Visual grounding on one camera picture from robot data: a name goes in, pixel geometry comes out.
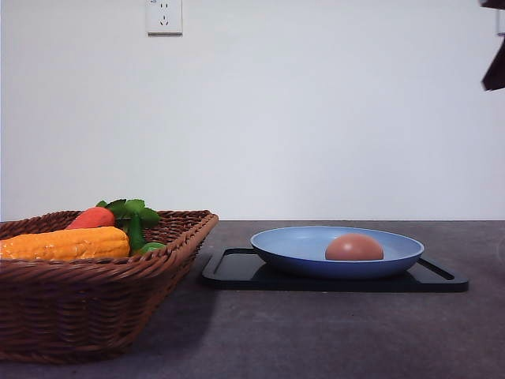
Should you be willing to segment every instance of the electrical socket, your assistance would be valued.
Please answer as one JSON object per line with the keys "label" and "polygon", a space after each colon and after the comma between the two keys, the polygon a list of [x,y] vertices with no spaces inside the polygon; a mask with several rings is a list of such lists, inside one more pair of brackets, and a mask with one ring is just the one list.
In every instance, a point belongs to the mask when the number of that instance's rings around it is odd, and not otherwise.
{"label": "electrical socket", "polygon": [[146,0],[146,29],[149,36],[182,34],[182,0]]}

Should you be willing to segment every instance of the black object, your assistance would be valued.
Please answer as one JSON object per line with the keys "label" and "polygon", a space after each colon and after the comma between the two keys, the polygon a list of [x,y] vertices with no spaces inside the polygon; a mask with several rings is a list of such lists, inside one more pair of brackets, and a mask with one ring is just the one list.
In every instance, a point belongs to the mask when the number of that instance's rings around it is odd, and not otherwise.
{"label": "black object", "polygon": [[481,6],[494,9],[505,9],[505,0],[481,0]]}
{"label": "black object", "polygon": [[267,265],[253,249],[215,254],[202,271],[205,284],[225,290],[341,292],[463,292],[468,279],[421,256],[401,275],[377,280],[322,280],[293,276]]}
{"label": "black object", "polygon": [[488,91],[505,88],[505,40],[482,79],[482,84]]}

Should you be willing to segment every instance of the dark countertop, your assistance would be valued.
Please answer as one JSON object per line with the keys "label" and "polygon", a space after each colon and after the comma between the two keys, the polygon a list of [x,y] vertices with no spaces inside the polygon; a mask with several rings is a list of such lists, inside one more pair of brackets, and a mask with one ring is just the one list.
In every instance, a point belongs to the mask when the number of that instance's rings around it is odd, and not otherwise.
{"label": "dark countertop", "polygon": [[[461,293],[220,291],[213,253],[295,225],[408,235],[470,279]],[[221,221],[127,355],[84,365],[0,362],[1,379],[505,378],[505,221]]]}

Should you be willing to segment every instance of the black tray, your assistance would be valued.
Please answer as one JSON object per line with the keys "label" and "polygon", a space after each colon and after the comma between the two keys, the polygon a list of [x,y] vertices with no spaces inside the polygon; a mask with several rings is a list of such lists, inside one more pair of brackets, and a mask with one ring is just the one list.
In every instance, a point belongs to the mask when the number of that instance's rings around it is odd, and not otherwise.
{"label": "black tray", "polygon": [[201,279],[209,286],[225,290],[463,292],[469,286],[468,279],[424,254],[401,275],[377,280],[322,280],[280,272],[267,265],[253,249],[228,249],[213,255]]}

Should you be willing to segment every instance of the orange carrot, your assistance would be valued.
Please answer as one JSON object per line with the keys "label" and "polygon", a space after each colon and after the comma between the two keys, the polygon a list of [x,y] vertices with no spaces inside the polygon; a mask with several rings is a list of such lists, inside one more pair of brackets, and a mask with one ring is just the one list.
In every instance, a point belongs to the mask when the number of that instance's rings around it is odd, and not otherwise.
{"label": "orange carrot", "polygon": [[116,219],[114,213],[103,207],[92,207],[82,212],[66,229],[85,227],[113,227]]}

